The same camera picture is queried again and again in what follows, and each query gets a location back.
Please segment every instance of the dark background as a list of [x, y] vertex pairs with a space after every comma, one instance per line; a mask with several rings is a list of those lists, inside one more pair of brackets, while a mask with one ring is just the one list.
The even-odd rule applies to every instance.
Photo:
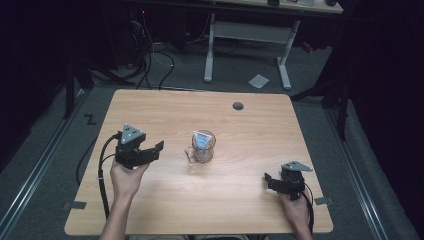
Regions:
[[[59, 1], [0, 3], [0, 164], [3, 169], [65, 81], [71, 53], [105, 68], [130, 63], [123, 5]], [[346, 16], [373, 18], [364, 25], [305, 20], [295, 45], [332, 46], [317, 85], [351, 77], [352, 99], [377, 159], [407, 216], [424, 237], [424, 4], [409, 1], [340, 1]], [[115, 17], [108, 9], [116, 9]], [[183, 48], [185, 31], [199, 32], [187, 18], [205, 14], [149, 10], [154, 37]]]

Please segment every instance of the black device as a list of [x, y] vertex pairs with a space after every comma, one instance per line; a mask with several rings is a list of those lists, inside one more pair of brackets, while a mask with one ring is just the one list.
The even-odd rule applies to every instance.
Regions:
[[281, 180], [273, 179], [268, 173], [265, 173], [268, 188], [280, 193], [289, 194], [292, 201], [299, 199], [300, 194], [305, 191], [305, 179], [301, 171], [312, 171], [312, 169], [293, 161], [281, 165]]
[[278, 7], [280, 6], [280, 0], [268, 0], [268, 5]]
[[[115, 154], [112, 154], [106, 158], [103, 158], [106, 148], [112, 140], [118, 140]], [[104, 161], [115, 156], [115, 161], [124, 165], [128, 169], [134, 169], [147, 163], [151, 163], [159, 159], [159, 152], [162, 151], [164, 141], [156, 144], [154, 148], [140, 150], [140, 144], [146, 140], [146, 134], [136, 128], [131, 127], [128, 124], [124, 125], [123, 131], [118, 131], [117, 134], [111, 136], [103, 146], [102, 152], [100, 153], [98, 179], [100, 195], [103, 201], [103, 208], [105, 211], [106, 218], [109, 217], [109, 203], [107, 200], [106, 187], [103, 179], [103, 163]]]
[[159, 152], [162, 151], [164, 142], [161, 141], [154, 148], [140, 150], [140, 144], [145, 140], [144, 132], [125, 124], [116, 146], [115, 161], [128, 169], [133, 169], [159, 159]]

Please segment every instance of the black cable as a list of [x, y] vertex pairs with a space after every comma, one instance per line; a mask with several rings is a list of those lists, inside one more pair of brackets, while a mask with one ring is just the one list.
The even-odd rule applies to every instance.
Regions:
[[238, 47], [239, 47], [239, 43], [240, 43], [240, 41], [239, 40], [234, 40], [235, 41], [235, 46], [234, 46], [234, 48], [233, 49], [231, 49], [230, 51], [226, 51], [226, 52], [224, 52], [224, 51], [218, 51], [215, 47], [214, 47], [214, 51], [215, 52], [217, 52], [217, 53], [225, 53], [225, 54], [228, 54], [228, 53], [232, 53], [232, 52], [234, 52], [234, 51], [236, 51], [237, 49], [238, 49]]
[[151, 66], [152, 66], [152, 52], [149, 51], [149, 68], [148, 68], [148, 70], [147, 70], [147, 72], [145, 74], [145, 77], [146, 77], [147, 86], [149, 87], [150, 90], [152, 90], [152, 87], [150, 86], [150, 82], [149, 82], [149, 78], [148, 78], [148, 73], [150, 72]]
[[186, 42], [185, 46], [188, 46], [188, 44], [190, 44], [190, 43], [196, 43], [196, 42], [203, 41], [205, 39], [209, 39], [208, 37], [204, 37], [204, 35], [205, 35], [206, 30], [208, 29], [208, 26], [210, 25], [209, 24], [210, 19], [211, 19], [211, 14], [209, 13], [208, 17], [206, 18], [205, 26], [203, 27], [202, 33], [200, 33], [200, 35], [197, 38], [195, 38], [193, 41]]
[[313, 195], [312, 195], [312, 191], [309, 188], [309, 186], [305, 183], [305, 186], [308, 187], [309, 192], [311, 193], [311, 200], [309, 200], [309, 198], [306, 196], [306, 194], [304, 192], [300, 192], [303, 197], [306, 199], [306, 205], [308, 206], [308, 210], [309, 210], [309, 231], [311, 232], [311, 235], [313, 233], [313, 228], [314, 228], [314, 221], [315, 221], [315, 216], [314, 216], [314, 209], [312, 207], [312, 204], [314, 202], [313, 200]]
[[100, 195], [102, 197], [103, 208], [104, 208], [104, 211], [105, 211], [106, 219], [109, 217], [109, 203], [108, 203], [108, 200], [107, 200], [105, 182], [104, 182], [104, 179], [103, 179], [102, 166], [103, 166], [103, 162], [105, 160], [105, 159], [103, 159], [103, 156], [105, 154], [106, 148], [109, 145], [109, 143], [114, 139], [119, 140], [121, 138], [121, 135], [122, 135], [122, 133], [118, 132], [117, 134], [111, 136], [106, 141], [106, 143], [103, 145], [103, 149], [102, 149], [102, 152], [100, 154], [100, 159], [99, 159], [98, 180], [99, 180], [99, 187], [100, 187]]
[[80, 179], [79, 179], [79, 169], [81, 168], [81, 164], [82, 164], [82, 162], [83, 162], [83, 160], [84, 160], [85, 156], [87, 156], [88, 151], [91, 149], [91, 147], [93, 147], [93, 145], [94, 145], [94, 143], [96, 142], [96, 140], [97, 140], [97, 137], [95, 137], [95, 138], [93, 139], [93, 141], [90, 143], [90, 146], [88, 146], [88, 148], [85, 150], [84, 154], [82, 155], [81, 159], [80, 159], [80, 160], [79, 160], [79, 162], [78, 162], [77, 171], [76, 171], [76, 173], [75, 173], [76, 178], [77, 178], [77, 184], [78, 184], [78, 186], [79, 186], [79, 185], [81, 185], [81, 181], [80, 181]]
[[105, 158], [102, 160], [102, 162], [105, 162], [108, 158], [113, 157], [113, 156], [115, 156], [115, 155], [116, 155], [116, 154], [114, 153], [114, 154], [111, 154], [111, 155], [109, 155], [109, 156], [105, 157]]
[[143, 80], [147, 77], [147, 73], [148, 73], [148, 69], [146, 69], [146, 66], [147, 66], [147, 62], [146, 62], [146, 60], [145, 59], [143, 59], [143, 65], [144, 65], [144, 75], [143, 75], [143, 77], [140, 79], [140, 81], [138, 81], [138, 84], [137, 84], [137, 86], [135, 87], [135, 89], [138, 89], [139, 87], [140, 87], [140, 85], [143, 83]]
[[[185, 46], [186, 46], [186, 47], [188, 47], [188, 48], [190, 48], [190, 49], [193, 49], [193, 50], [204, 50], [204, 49], [207, 49], [207, 48], [208, 48], [208, 46], [209, 46], [209, 44], [208, 44], [208, 43], [203, 43], [203, 44], [202, 44], [202, 42], [203, 42], [204, 40], [207, 40], [207, 38], [202, 39], [202, 40], [199, 40], [199, 41], [194, 42], [194, 43], [186, 43], [186, 44], [185, 44]], [[192, 47], [192, 46], [190, 46], [190, 45], [195, 45], [195, 44], [197, 44], [197, 45], [202, 45], [202, 47], [197, 48], [197, 47]]]
[[159, 90], [161, 90], [162, 89], [162, 84], [163, 84], [163, 82], [165, 81], [165, 79], [172, 73], [172, 71], [174, 70], [174, 59], [171, 57], [171, 56], [169, 56], [168, 54], [166, 54], [166, 53], [162, 53], [162, 52], [158, 52], [159, 54], [162, 54], [162, 55], [165, 55], [165, 56], [167, 56], [169, 59], [171, 59], [171, 61], [172, 61], [172, 65], [171, 65], [171, 70], [169, 70], [169, 72], [165, 75], [165, 77], [163, 77], [162, 78], [162, 80], [160, 81], [160, 83], [159, 83]]
[[169, 46], [168, 46], [168, 43], [167, 43], [167, 42], [156, 43], [156, 45], [165, 45], [165, 48], [164, 48], [164, 49], [161, 49], [161, 50], [156, 50], [156, 49], [155, 49], [155, 52], [156, 52], [156, 53], [164, 52], [164, 51], [168, 50], [168, 48], [169, 48]]
[[276, 45], [276, 43], [267, 42], [267, 43], [262, 44], [261, 46], [254, 46], [254, 45], [251, 45], [251, 44], [246, 44], [246, 43], [240, 42], [240, 46], [248, 47], [248, 48], [254, 48], [254, 49], [263, 49], [263, 48], [266, 48], [268, 45], [270, 45], [270, 47], [271, 47], [271, 46]]

